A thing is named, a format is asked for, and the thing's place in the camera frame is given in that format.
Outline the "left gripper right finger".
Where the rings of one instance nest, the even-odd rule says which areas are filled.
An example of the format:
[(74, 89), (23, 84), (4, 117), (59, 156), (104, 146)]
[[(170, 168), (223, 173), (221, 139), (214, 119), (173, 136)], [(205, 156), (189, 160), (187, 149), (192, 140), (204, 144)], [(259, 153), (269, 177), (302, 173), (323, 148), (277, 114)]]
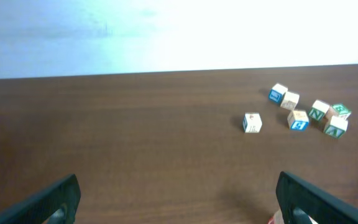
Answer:
[(276, 196), (286, 224), (358, 224), (358, 208), (289, 172), (280, 173)]

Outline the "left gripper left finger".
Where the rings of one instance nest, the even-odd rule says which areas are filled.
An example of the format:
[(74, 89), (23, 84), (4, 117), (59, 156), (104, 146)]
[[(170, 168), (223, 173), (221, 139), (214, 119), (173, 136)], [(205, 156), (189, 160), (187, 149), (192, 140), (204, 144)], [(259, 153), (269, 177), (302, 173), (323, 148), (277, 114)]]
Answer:
[(75, 222), (81, 198), (75, 174), (70, 174), (0, 213), (0, 224)]

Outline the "red O letter block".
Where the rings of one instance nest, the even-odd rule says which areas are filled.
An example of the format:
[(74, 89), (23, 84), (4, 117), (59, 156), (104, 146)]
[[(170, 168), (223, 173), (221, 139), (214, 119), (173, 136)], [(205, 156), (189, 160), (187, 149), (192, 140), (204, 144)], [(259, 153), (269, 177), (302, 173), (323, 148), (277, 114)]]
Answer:
[[(294, 218), (300, 223), (307, 224), (318, 224), (314, 219), (307, 215), (303, 210), (295, 209), (293, 211)], [(285, 224), (282, 211), (278, 210), (274, 215), (269, 219), (268, 224)]]

